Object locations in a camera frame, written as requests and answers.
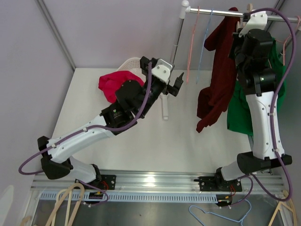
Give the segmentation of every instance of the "red cloth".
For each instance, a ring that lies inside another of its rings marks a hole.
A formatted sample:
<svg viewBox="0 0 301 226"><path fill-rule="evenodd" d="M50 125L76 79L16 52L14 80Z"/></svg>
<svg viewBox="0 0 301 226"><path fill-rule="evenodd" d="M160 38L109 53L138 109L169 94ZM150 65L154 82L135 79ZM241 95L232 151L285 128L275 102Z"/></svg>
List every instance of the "red cloth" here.
<svg viewBox="0 0 301 226"><path fill-rule="evenodd" d="M238 11L236 7L229 10ZM238 21L238 17L225 17L205 41L204 47L215 50L215 55L210 87L202 89L198 96L197 116L202 120L198 122L197 132L216 123L233 96L237 71L235 61L228 55Z"/></svg>
<svg viewBox="0 0 301 226"><path fill-rule="evenodd" d="M136 80L141 86L144 85L142 79L129 71L117 71L111 74L106 74L99 78L98 88L103 91L104 96L110 103L116 101L115 92L127 80Z"/></svg>

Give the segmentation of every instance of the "white table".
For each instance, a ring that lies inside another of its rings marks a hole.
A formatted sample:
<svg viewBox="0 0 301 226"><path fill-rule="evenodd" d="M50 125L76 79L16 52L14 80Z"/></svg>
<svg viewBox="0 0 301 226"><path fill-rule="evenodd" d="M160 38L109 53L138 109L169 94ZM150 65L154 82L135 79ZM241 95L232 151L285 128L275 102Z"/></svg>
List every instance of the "white table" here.
<svg viewBox="0 0 301 226"><path fill-rule="evenodd" d="M114 69L77 68L53 137L61 136L93 119L109 102L98 89L99 77ZM173 79L181 72L173 71ZM190 82L183 83L177 97L169 97L169 120L162 120L161 101L150 109L146 118L116 137L99 141L74 155L85 163L104 170L168 171L213 173L230 164L238 153L249 152L247 135L227 130L227 114L217 123L196 132L198 94L209 86L211 71L190 72Z"/></svg>

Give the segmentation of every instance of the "green shirt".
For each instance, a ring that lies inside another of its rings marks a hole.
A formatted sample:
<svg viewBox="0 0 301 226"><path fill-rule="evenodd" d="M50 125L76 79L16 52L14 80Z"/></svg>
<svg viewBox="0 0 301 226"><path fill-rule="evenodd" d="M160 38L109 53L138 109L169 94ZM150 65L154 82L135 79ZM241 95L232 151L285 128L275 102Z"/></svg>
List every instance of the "green shirt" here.
<svg viewBox="0 0 301 226"><path fill-rule="evenodd" d="M285 66L278 58L276 41L273 42L269 61L272 69L276 73L277 84L285 73ZM277 100L277 112L279 111L285 98L286 83L280 88ZM231 131L244 133L253 136L252 118L246 96L239 82L236 81L233 97L228 106L227 128Z"/></svg>

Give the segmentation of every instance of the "laundry basket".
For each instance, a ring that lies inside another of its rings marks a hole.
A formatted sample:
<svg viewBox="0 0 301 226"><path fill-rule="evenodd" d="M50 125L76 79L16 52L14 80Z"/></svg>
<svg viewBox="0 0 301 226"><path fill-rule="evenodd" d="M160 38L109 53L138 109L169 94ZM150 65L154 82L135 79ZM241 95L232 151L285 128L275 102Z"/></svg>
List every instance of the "laundry basket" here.
<svg viewBox="0 0 301 226"><path fill-rule="evenodd" d="M146 81L145 75L142 74L140 68L140 58L138 57L129 58L117 69L117 71L130 71L134 75L141 78L142 81ZM162 100L162 118L164 120L168 120L167 96L161 93L160 98Z"/></svg>
<svg viewBox="0 0 301 226"><path fill-rule="evenodd" d="M142 74L140 68L140 58L138 57L129 58L117 69L117 71L130 71L134 75L141 78L142 81L146 80L145 75Z"/></svg>

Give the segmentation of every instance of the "white wall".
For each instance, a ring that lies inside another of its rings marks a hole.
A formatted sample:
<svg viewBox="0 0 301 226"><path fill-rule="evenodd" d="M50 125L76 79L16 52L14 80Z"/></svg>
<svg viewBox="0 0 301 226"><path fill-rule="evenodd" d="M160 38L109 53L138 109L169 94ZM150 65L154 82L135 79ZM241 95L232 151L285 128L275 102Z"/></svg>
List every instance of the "white wall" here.
<svg viewBox="0 0 301 226"><path fill-rule="evenodd" d="M287 16L301 15L300 0L288 0L281 11ZM288 36L289 31L284 23L275 23L271 29L271 34L277 39L284 40ZM301 133L301 35L297 37L297 41L296 58L286 79L287 92L278 120L281 141L285 152L293 157L293 163L288 166L288 169L293 181L293 201L299 215L298 219L301 220L301 196L299 194L301 191L301 144L299 142ZM291 46L287 51L286 65L290 57Z"/></svg>
<svg viewBox="0 0 301 226"><path fill-rule="evenodd" d="M15 187L5 222L15 226L33 178L18 167L38 151L39 136L52 135L72 71L34 0L2 0L0 28L0 193Z"/></svg>
<svg viewBox="0 0 301 226"><path fill-rule="evenodd" d="M130 57L170 58L182 0L45 0L77 67L117 68ZM276 0L253 0L256 8L274 6ZM197 8L246 11L248 1L190 0ZM198 68L208 15L201 15L195 34L191 68ZM209 33L223 17L212 18ZM188 14L175 60L187 67L191 30L196 15ZM202 69L212 68L213 54L205 51Z"/></svg>

